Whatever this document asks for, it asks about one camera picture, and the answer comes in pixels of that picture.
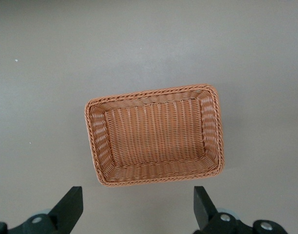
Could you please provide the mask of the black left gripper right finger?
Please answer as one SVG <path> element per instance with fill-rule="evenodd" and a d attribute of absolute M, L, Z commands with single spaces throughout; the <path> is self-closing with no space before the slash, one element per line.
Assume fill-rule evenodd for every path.
<path fill-rule="evenodd" d="M 199 226 L 196 234 L 285 234 L 287 231 L 270 220 L 244 224 L 234 215 L 219 212 L 203 186 L 194 187 L 194 214 Z"/>

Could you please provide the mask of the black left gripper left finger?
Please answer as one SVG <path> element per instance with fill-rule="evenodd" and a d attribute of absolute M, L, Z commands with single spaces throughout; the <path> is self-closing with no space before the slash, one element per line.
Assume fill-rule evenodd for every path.
<path fill-rule="evenodd" d="M 82 213 L 82 187 L 73 186 L 48 214 L 33 215 L 12 229 L 0 222 L 0 234 L 69 234 Z"/>

